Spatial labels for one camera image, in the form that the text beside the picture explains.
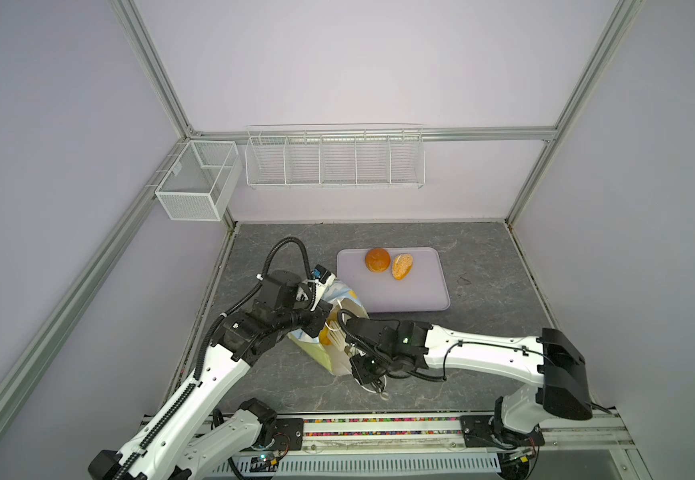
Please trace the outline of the green paper gift bag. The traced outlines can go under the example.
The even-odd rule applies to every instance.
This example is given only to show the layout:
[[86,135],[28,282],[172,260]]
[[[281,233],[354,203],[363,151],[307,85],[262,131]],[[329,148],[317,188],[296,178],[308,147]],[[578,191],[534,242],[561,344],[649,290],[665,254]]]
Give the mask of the green paper gift bag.
[[335,279],[325,289],[322,300],[329,304],[331,310],[319,334],[313,336],[302,330],[295,330],[287,334],[287,338],[333,376],[350,375],[355,378],[351,358],[359,354],[359,350],[346,343],[345,333],[338,324],[336,314],[339,309],[349,310],[361,318],[367,318],[369,314],[359,296],[339,279]]

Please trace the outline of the oval orange fake bread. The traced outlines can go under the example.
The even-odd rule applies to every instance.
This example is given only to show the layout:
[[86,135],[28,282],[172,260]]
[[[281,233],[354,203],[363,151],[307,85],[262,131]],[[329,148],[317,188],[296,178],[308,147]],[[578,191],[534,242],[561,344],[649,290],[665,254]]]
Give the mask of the oval orange fake bread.
[[403,280],[413,269],[415,258],[409,253],[401,253],[391,262],[391,275],[395,280]]

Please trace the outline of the round brown fake bun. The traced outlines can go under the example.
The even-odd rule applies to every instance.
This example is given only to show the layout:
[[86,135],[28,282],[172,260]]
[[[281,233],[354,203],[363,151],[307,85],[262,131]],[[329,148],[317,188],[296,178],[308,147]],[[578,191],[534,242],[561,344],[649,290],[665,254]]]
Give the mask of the round brown fake bun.
[[365,266],[370,272],[381,273],[391,267],[391,254],[383,248],[373,248],[365,254]]

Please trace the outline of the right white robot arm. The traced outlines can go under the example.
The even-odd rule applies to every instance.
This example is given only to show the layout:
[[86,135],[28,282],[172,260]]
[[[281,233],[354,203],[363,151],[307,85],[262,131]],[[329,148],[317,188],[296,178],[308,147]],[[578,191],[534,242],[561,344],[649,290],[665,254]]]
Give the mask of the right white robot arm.
[[336,322],[351,352],[351,374],[363,387],[383,391],[389,378],[445,382],[451,370],[519,382],[515,393],[497,398],[485,426],[469,430],[478,444],[501,450],[541,446],[541,422],[593,417],[587,362],[559,330],[495,337],[427,322],[371,320],[347,309],[337,311]]

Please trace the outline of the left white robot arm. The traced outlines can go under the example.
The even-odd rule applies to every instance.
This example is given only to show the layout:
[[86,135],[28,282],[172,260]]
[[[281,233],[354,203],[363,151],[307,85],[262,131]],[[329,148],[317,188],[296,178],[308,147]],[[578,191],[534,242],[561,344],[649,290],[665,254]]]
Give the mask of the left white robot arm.
[[300,239],[277,242],[255,286],[208,328],[190,376],[129,442],[97,454],[90,477],[202,479],[242,450],[267,446],[277,415],[256,399],[211,432],[197,432],[265,352],[291,332],[321,332],[331,312],[323,296],[333,281],[330,271],[310,264]]

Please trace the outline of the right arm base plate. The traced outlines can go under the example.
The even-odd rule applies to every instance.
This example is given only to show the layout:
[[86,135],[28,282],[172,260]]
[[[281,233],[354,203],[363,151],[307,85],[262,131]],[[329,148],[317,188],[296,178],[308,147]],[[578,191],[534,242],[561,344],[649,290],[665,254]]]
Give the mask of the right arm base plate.
[[529,433],[519,433],[503,427],[492,415],[463,415],[459,418],[465,446],[498,450],[515,450],[523,447],[543,447],[545,438],[539,426]]

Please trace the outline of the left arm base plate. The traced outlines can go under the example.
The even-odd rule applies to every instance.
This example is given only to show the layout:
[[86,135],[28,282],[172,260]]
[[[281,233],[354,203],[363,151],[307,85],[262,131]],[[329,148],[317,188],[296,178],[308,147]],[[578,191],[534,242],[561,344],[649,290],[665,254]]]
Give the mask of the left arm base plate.
[[303,418],[278,418],[275,422],[262,426],[257,440],[248,448],[248,451],[299,451],[303,439]]

